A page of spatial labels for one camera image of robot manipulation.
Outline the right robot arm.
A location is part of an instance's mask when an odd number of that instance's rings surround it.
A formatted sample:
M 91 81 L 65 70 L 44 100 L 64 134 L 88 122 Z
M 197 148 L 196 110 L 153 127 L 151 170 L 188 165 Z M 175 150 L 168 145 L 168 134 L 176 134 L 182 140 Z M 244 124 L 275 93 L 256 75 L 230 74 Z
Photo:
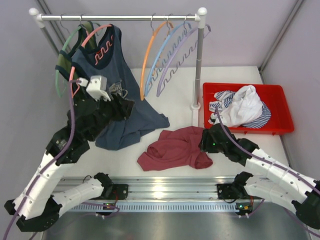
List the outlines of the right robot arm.
M 210 154 L 221 153 L 244 167 L 231 187 L 237 198 L 265 199 L 295 214 L 308 227 L 319 230 L 319 180 L 280 163 L 249 139 L 236 138 L 222 124 L 203 130 L 199 148 Z

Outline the maroon red tank top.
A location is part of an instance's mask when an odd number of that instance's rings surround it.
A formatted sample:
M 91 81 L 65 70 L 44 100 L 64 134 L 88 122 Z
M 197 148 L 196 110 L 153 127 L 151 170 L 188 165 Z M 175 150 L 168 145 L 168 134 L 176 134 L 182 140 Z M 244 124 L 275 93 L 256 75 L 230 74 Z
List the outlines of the maroon red tank top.
M 206 169 L 213 160 L 199 148 L 203 128 L 188 126 L 175 131 L 163 130 L 157 141 L 147 147 L 137 159 L 143 171 L 163 171 L 190 166 L 193 169 Z

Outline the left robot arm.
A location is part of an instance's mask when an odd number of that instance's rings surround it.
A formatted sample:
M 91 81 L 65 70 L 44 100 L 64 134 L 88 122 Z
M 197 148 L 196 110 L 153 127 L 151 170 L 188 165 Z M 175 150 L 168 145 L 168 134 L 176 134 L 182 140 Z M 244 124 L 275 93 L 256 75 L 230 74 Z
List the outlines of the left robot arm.
M 49 141 L 41 163 L 27 187 L 4 208 L 16 220 L 21 232 L 48 230 L 67 211 L 91 199 L 107 199 L 114 184 L 99 172 L 70 190 L 53 193 L 65 172 L 74 167 L 101 131 L 112 122 L 127 120 L 134 102 L 112 94 L 110 100 L 69 98 L 68 122 Z

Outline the orange hanger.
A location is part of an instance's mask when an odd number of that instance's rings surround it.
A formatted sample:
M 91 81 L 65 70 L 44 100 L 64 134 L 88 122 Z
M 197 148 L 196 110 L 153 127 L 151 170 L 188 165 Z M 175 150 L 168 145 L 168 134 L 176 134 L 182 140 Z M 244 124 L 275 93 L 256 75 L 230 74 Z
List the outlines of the orange hanger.
M 139 82 L 139 95 L 140 95 L 140 100 L 143 101 L 145 99 L 145 94 L 144 94 L 144 79 L 145 79 L 145 71 L 146 71 L 146 67 L 147 67 L 147 63 L 148 63 L 148 59 L 149 59 L 149 55 L 150 55 L 150 51 L 152 49 L 152 46 L 154 44 L 154 41 L 159 33 L 159 31 L 162 29 L 162 27 L 164 26 L 165 22 L 162 22 L 157 28 L 156 30 L 154 30 L 152 22 L 153 22 L 153 18 L 156 14 L 153 13 L 151 15 L 151 20 L 150 20 L 150 27 L 152 29 L 152 35 L 151 38 L 149 40 L 148 46 L 146 48 L 145 51 L 145 55 L 144 55 L 144 59 L 143 59 L 143 64 L 142 64 L 142 69 L 141 69 L 141 74 L 140 74 L 140 82 Z

